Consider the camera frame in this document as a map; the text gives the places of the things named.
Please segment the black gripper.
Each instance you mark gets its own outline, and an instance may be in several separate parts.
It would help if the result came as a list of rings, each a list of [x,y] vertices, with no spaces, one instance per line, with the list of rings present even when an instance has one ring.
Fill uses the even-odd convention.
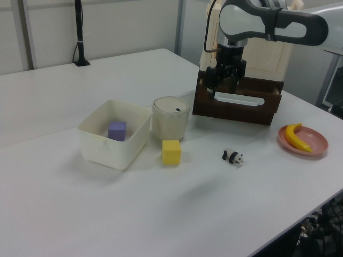
[[[242,59],[244,47],[227,47],[218,44],[215,67],[206,69],[206,87],[210,99],[214,99],[217,84],[230,78],[230,93],[236,92],[237,83],[244,77],[246,61]]]

